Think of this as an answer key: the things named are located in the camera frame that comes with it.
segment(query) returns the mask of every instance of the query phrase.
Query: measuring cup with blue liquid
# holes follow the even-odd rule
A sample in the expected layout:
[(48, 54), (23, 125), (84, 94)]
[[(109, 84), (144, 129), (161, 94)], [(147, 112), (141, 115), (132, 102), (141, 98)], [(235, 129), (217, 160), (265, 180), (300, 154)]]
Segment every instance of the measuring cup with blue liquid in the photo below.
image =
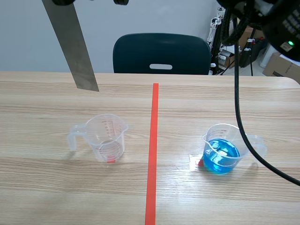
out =
[[(265, 157), (267, 147), (263, 138), (247, 135), (256, 152)], [(202, 137), (205, 141), (203, 164), (213, 173), (228, 173), (249, 154), (238, 127), (231, 124), (216, 124)]]

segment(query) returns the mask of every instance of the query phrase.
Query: cardboard box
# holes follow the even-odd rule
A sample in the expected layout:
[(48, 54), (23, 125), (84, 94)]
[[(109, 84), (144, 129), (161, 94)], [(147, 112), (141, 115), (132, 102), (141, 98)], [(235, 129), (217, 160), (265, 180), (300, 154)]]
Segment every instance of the cardboard box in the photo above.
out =
[(227, 68), (233, 61), (234, 61), (234, 54), (231, 52), (228, 52), (226, 50), (223, 50), (220, 55), (226, 57), (226, 59), (221, 59), (219, 57), (219, 65), (222, 67)]
[(266, 76), (284, 76), (289, 77), (300, 83), (300, 66), (297, 62), (292, 62), (280, 56), (281, 53), (273, 53), (263, 74)]
[[(240, 37), (240, 39), (239, 39), (239, 46), (240, 46), (241, 49), (244, 49), (244, 47), (245, 47), (248, 39), (251, 36), (252, 31), (253, 31), (253, 28), (248, 26), (245, 29), (243, 35)], [(264, 34), (263, 34), (263, 32), (261, 30), (256, 30), (253, 38), (259, 38), (259, 37), (264, 37)]]

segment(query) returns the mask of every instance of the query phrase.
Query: plastic measuring cup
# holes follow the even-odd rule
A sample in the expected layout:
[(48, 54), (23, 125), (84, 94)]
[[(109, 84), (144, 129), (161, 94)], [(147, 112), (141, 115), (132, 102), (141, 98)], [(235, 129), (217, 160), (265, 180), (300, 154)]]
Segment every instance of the plastic measuring cup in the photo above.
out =
[(98, 115), (85, 124), (71, 127), (67, 136), (69, 147), (76, 150), (76, 136), (82, 136), (93, 149), (99, 161), (114, 161), (125, 150), (124, 132), (128, 125), (120, 117), (112, 114)]
[[(265, 157), (267, 147), (263, 138), (257, 135), (247, 137), (257, 153)], [(230, 172), (249, 153), (239, 128), (234, 125), (216, 124), (202, 138), (205, 141), (204, 166), (214, 173)]]

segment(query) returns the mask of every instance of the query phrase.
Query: black cable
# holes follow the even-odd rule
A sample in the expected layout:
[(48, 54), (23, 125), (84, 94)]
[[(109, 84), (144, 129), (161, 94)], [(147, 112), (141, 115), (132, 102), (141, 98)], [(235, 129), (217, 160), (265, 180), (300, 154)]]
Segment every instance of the black cable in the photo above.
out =
[(246, 27), (250, 24), (251, 19), (254, 15), (254, 0), (247, 0), (244, 7), (244, 15), (240, 18), (239, 25), (233, 30), (231, 35), (229, 35), (229, 25), (231, 19), (232, 8), (228, 7), (224, 14), (224, 19), (222, 21), (221, 27), (221, 40), (222, 44), (225, 46), (232, 46), (234, 43), (239, 41), (240, 37), (243, 35)]
[[(235, 18), (233, 20), (233, 27), (235, 28), (237, 26), (237, 19)], [(235, 116), (236, 116), (236, 120), (240, 129), (240, 135), (242, 136), (245, 145), (247, 146), (247, 148), (249, 149), (249, 151), (252, 153), (252, 155), (261, 163), (263, 164), (265, 167), (267, 167), (269, 170), (271, 170), (272, 172), (276, 173), (278, 176), (282, 177), (283, 179), (288, 180), (289, 182), (292, 182), (298, 186), (300, 186), (300, 180), (297, 180), (287, 174), (285, 174), (284, 172), (280, 171), (279, 169), (273, 167), (270, 163), (268, 163), (266, 160), (264, 160), (256, 151), (255, 149), (252, 147), (250, 141), (247, 138), (247, 135), (245, 133), (242, 121), (241, 121), (241, 117), (240, 117), (240, 103), (239, 103), (239, 56), (238, 56), (238, 52), (239, 52), (239, 45), (236, 42), (234, 45), (234, 51), (235, 51), (235, 56), (234, 56), (234, 104), (235, 104)]]
[(253, 76), (253, 68), (252, 68), (252, 48), (253, 48), (253, 45), (251, 46), (251, 50), (250, 50), (250, 68), (251, 68), (251, 76)]

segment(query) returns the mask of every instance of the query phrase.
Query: white wall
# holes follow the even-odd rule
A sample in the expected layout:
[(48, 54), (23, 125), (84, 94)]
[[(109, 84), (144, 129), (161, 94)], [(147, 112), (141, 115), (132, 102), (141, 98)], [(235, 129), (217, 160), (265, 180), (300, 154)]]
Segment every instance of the white wall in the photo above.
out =
[[(216, 0), (76, 0), (95, 72), (113, 72), (113, 46), (129, 33), (165, 32), (206, 39)], [(0, 70), (69, 72), (41, 0), (1, 0)]]

